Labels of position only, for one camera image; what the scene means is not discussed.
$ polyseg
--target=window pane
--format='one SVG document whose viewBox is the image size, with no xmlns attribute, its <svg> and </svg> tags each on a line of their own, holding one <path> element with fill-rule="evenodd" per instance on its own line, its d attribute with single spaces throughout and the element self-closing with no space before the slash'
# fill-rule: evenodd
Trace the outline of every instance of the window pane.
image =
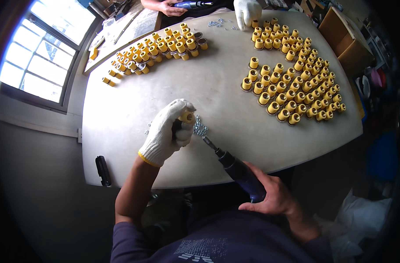
<svg viewBox="0 0 400 263">
<path fill-rule="evenodd" d="M 30 30 L 34 31 L 36 34 L 39 36 L 43 37 L 45 35 L 45 30 L 40 28 L 39 26 L 35 25 L 34 23 L 31 23 L 28 19 L 24 19 L 22 21 L 22 24 L 29 28 Z"/>
<path fill-rule="evenodd" d="M 26 50 L 16 43 L 12 43 L 6 53 L 6 60 L 18 65 L 21 68 L 26 68 L 32 57 L 32 52 Z"/>
<path fill-rule="evenodd" d="M 45 98 L 50 101 L 60 102 L 61 87 L 56 86 L 48 81 L 33 76 L 29 73 L 25 74 L 23 80 L 23 90 L 34 94 L 35 96 Z"/>
<path fill-rule="evenodd" d="M 22 69 L 5 62 L 0 73 L 0 81 L 12 87 L 19 88 L 22 76 Z"/>
<path fill-rule="evenodd" d="M 95 19 L 77 0 L 41 0 L 35 2 L 30 10 L 78 45 Z"/>
<path fill-rule="evenodd" d="M 61 86 L 64 84 L 67 74 L 66 70 L 36 55 L 30 61 L 28 70 Z"/>
<path fill-rule="evenodd" d="M 19 27 L 13 37 L 13 40 L 23 45 L 24 47 L 35 51 L 38 47 L 39 42 L 41 41 L 41 37 L 33 34 L 31 31 L 24 27 Z"/>
<path fill-rule="evenodd" d="M 50 34 L 47 34 L 45 36 L 45 39 L 48 40 L 48 42 L 53 43 L 54 45 L 56 45 L 57 47 L 59 47 L 60 49 L 66 51 L 67 53 L 69 53 L 70 55 L 74 55 L 74 53 L 76 52 L 74 49 L 72 49 L 71 47 L 69 47 L 68 45 L 64 44 L 63 42 L 61 42 L 60 40 L 56 39 L 54 36 L 51 36 Z"/>
<path fill-rule="evenodd" d="M 73 58 L 71 55 L 58 49 L 56 46 L 51 45 L 46 41 L 42 41 L 36 52 L 65 69 L 69 68 L 71 60 Z"/>
</svg>

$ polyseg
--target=printed graphic on shirt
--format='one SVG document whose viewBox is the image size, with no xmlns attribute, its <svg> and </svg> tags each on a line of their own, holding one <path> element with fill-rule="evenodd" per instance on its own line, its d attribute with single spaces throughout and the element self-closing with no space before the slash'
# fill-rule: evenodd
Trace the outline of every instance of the printed graphic on shirt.
<svg viewBox="0 0 400 263">
<path fill-rule="evenodd" d="M 182 259 L 191 259 L 194 262 L 214 263 L 213 260 L 219 258 L 219 261 L 225 259 L 226 238 L 204 238 L 197 240 L 182 240 L 179 247 L 174 252 L 181 254 L 178 257 Z"/>
</svg>

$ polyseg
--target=white work glove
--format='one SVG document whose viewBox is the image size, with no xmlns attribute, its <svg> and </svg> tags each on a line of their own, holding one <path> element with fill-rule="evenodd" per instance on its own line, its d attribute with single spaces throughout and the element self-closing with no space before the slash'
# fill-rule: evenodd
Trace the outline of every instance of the white work glove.
<svg viewBox="0 0 400 263">
<path fill-rule="evenodd" d="M 261 18 L 261 5 L 255 0 L 235 0 L 234 1 L 235 15 L 239 29 L 250 27 L 253 20 Z"/>
<path fill-rule="evenodd" d="M 191 102 L 182 98 L 169 103 L 153 120 L 145 144 L 139 150 L 139 156 L 148 164 L 161 167 L 175 151 L 190 142 L 193 134 L 194 122 L 182 123 L 182 129 L 176 132 L 176 140 L 172 140 L 172 124 L 184 112 L 195 110 Z"/>
</svg>

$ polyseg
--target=person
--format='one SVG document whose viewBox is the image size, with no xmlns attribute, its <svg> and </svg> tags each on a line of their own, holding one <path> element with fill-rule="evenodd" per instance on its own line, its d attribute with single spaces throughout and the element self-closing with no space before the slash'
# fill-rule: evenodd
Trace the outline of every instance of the person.
<svg viewBox="0 0 400 263">
<path fill-rule="evenodd" d="M 168 27 L 181 21 L 186 21 L 195 17 L 206 16 L 212 13 L 222 13 L 235 11 L 238 27 L 245 30 L 251 26 L 253 20 L 261 18 L 261 6 L 256 0 L 210 0 L 212 6 L 196 9 L 176 8 L 174 4 L 183 0 L 141 0 L 142 5 L 150 10 L 162 12 L 161 28 Z"/>
<path fill-rule="evenodd" d="M 329 241 L 306 217 L 298 201 L 278 177 L 268 176 L 246 162 L 266 189 L 260 203 L 243 203 L 194 222 L 188 235 L 157 251 L 141 230 L 141 215 L 160 167 L 175 151 L 186 146 L 193 124 L 182 123 L 172 140 L 171 127 L 192 103 L 176 99 L 154 118 L 130 174 L 115 201 L 115 226 L 111 263 L 121 262 L 330 262 Z M 284 215 L 290 236 L 271 222 Z"/>
</svg>

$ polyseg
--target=bare hand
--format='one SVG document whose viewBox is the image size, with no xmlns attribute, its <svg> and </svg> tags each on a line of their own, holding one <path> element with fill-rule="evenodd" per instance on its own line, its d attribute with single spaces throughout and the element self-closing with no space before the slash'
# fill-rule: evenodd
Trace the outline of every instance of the bare hand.
<svg viewBox="0 0 400 263">
<path fill-rule="evenodd" d="M 297 208 L 297 201 L 293 198 L 279 177 L 266 175 L 250 162 L 245 162 L 245 164 L 250 167 L 257 179 L 263 184 L 267 194 L 262 202 L 241 204 L 238 208 L 239 210 L 277 215 L 289 214 L 293 209 Z"/>
<path fill-rule="evenodd" d="M 173 7 L 174 4 L 180 3 L 183 0 L 165 0 L 159 3 L 159 11 L 164 13 L 166 16 L 181 16 L 187 9 Z"/>
</svg>

